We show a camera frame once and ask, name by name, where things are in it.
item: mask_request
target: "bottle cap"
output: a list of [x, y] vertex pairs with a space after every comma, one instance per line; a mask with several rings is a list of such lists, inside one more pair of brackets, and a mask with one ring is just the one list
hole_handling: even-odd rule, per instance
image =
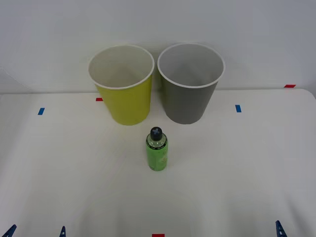
[[160, 127], [153, 127], [150, 131], [150, 138], [154, 141], [162, 139], [162, 129]]

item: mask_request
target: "red tape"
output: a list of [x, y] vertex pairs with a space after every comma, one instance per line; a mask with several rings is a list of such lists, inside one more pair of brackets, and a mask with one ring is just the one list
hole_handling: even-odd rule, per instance
[[287, 85], [285, 85], [285, 87], [284, 88], [294, 88], [296, 85], [294, 85], [294, 84], [287, 84]]

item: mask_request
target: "plastic bottle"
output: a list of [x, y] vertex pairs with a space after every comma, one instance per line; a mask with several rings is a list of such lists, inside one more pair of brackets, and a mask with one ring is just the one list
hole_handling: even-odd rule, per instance
[[160, 127], [153, 127], [146, 138], [147, 161], [150, 169], [161, 171], [167, 166], [168, 140]]

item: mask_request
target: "white table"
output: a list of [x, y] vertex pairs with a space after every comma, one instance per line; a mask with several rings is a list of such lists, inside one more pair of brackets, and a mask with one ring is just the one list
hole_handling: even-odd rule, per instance
[[[171, 121], [155, 93], [145, 121], [119, 125], [96, 97], [1, 97], [0, 232], [16, 224], [14, 237], [58, 237], [63, 225], [67, 237], [276, 237], [280, 220], [289, 237], [316, 236], [309, 92], [215, 91], [192, 125]], [[154, 126], [169, 139], [161, 172], [146, 161]]]

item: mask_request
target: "cup rim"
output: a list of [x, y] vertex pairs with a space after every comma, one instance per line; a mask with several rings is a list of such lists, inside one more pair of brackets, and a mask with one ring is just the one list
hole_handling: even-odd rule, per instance
[[[137, 83], [135, 83], [135, 84], [129, 85], [129, 86], [124, 86], [124, 87], [110, 87], [110, 86], [105, 86], [105, 85], [102, 85], [102, 84], [97, 83], [97, 82], [92, 78], [92, 76], [91, 76], [91, 74], [90, 74], [90, 67], [91, 67], [91, 62], [92, 62], [92, 60], [93, 60], [97, 55], [99, 55], [100, 53], [103, 53], [104, 51], [107, 51], [107, 50], [109, 50], [109, 49], [111, 49], [111, 48], [123, 47], [123, 46], [129, 46], [129, 47], [134, 47], [134, 48], [141, 49], [141, 50], [143, 50], [144, 52], [146, 52], [146, 53], [150, 56], [150, 58], [151, 58], [151, 60], [152, 60], [152, 69], [150, 70], [149, 74], [148, 74], [147, 76], [145, 76], [145, 78], [142, 79], [141, 81], [139, 81], [139, 82], [137, 82]], [[145, 81], [151, 76], [151, 74], [153, 73], [154, 68], [155, 68], [154, 57], [152, 56], [152, 54], [151, 54], [148, 50], [146, 50], [146, 49], [144, 49], [144, 48], [142, 48], [142, 47], [140, 47], [140, 46], [133, 45], [133, 44], [122, 44], [122, 45], [115, 45], [115, 46], [112, 46], [112, 47], [108, 47], [108, 48], [106, 48], [106, 49], [101, 50], [101, 51], [98, 52], [97, 54], [95, 54], [95, 55], [92, 57], [92, 59], [90, 60], [90, 62], [89, 62], [88, 72], [89, 72], [90, 79], [93, 81], [93, 83], [94, 83], [95, 85], [97, 85], [97, 86], [99, 86], [99, 87], [102, 87], [102, 88], [105, 88], [105, 89], [110, 89], [110, 90], [124, 90], [124, 89], [133, 88], [133, 87], [135, 87], [135, 86], [137, 86], [137, 85], [139, 85], [139, 84], [145, 82]]]
[[[166, 52], [168, 51], [169, 49], [173, 48], [173, 47], [177, 47], [177, 46], [180, 46], [180, 45], [185, 45], [185, 44], [193, 44], [193, 45], [199, 45], [199, 46], [202, 46], [202, 47], [205, 47], [207, 49], [210, 49], [212, 50], [223, 62], [223, 71], [221, 73], [221, 75], [218, 77], [218, 79], [216, 79], [215, 81], [209, 83], [209, 84], [205, 84], [205, 85], [199, 85], [199, 86], [190, 86], [190, 85], [182, 85], [182, 84], [179, 84], [179, 83], [176, 83], [174, 81], [172, 81], [171, 79], [169, 79], [168, 77], [166, 77], [166, 75], [161, 71], [160, 69], [160, 58], [161, 56]], [[177, 85], [177, 86], [180, 86], [180, 87], [184, 87], [184, 88], [190, 88], [190, 89], [199, 89], [199, 88], [204, 88], [204, 87], [208, 87], [210, 85], [213, 85], [215, 83], [217, 83], [219, 81], [220, 78], [222, 78], [225, 70], [226, 70], [226, 64], [225, 64], [225, 61], [223, 59], [223, 57], [215, 50], [213, 49], [212, 47], [209, 47], [205, 44], [202, 44], [202, 43], [177, 43], [177, 44], [174, 44], [172, 46], [169, 46], [168, 48], [166, 48], [163, 52], [161, 52], [161, 54], [159, 55], [158, 57], [158, 60], [157, 60], [157, 67], [158, 67], [158, 70], [159, 70], [159, 73], [163, 76], [163, 78], [165, 78], [168, 82], [174, 84], [174, 85]]]

